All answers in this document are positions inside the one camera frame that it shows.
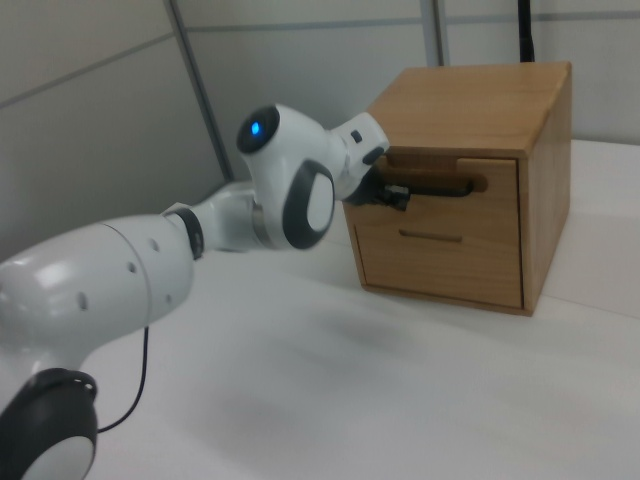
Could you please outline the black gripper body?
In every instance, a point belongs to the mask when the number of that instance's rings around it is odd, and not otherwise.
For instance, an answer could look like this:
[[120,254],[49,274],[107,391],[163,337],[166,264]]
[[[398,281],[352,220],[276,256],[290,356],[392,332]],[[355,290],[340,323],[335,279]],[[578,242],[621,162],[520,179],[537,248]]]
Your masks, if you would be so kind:
[[385,181],[376,167],[372,167],[361,179],[357,188],[343,203],[355,206],[385,205]]

